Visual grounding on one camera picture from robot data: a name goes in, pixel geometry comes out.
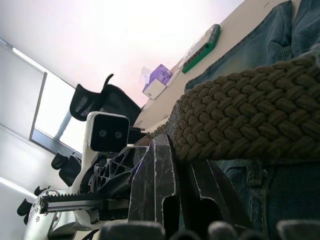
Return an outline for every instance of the jeans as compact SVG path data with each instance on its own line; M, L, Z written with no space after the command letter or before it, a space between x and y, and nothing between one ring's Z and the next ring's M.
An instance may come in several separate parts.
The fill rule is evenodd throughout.
M319 0L301 0L292 24L292 2L286 1L275 6L236 46L209 66L203 74L190 80L185 91L218 76L288 61L309 51L314 44L320 43L319 13Z
M185 90L218 76L277 61L288 61L320 43L320 0L301 0L292 24L293 4L286 1L242 41L189 81ZM225 172L257 230L276 237L280 220L320 220L319 162L285 160L262 164L245 159L216 162Z
M320 161L268 165L236 159L216 164L232 182L255 228L271 240L280 220L320 219Z

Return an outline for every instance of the black office chair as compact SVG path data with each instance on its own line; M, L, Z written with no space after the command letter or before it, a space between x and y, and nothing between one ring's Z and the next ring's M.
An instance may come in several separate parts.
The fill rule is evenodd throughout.
M81 160L73 154L67 157L58 152L51 162L51 167L59 170L59 177L70 187L81 171Z
M80 84L76 86L70 104L70 113L75 119L84 122L89 113L99 111L126 116L131 127L135 124L141 108L119 87L108 84L112 77L110 74L106 78L100 93L89 91Z

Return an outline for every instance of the purple tissue box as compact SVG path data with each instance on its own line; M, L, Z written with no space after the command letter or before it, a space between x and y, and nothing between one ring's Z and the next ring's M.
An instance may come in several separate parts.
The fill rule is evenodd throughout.
M156 99L166 88L172 73L160 64L150 75L149 83L143 88L143 93L150 99Z

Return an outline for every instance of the ceiling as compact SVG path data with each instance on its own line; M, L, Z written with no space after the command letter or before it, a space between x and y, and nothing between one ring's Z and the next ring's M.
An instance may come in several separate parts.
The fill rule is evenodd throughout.
M172 68L243 0L0 0L0 39L62 78L99 92L105 78L138 105L141 69Z

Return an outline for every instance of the brown woven belt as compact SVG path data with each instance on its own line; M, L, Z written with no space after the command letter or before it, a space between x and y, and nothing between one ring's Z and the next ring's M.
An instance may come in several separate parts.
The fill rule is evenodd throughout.
M320 158L320 69L280 61L194 86L166 124L180 161Z

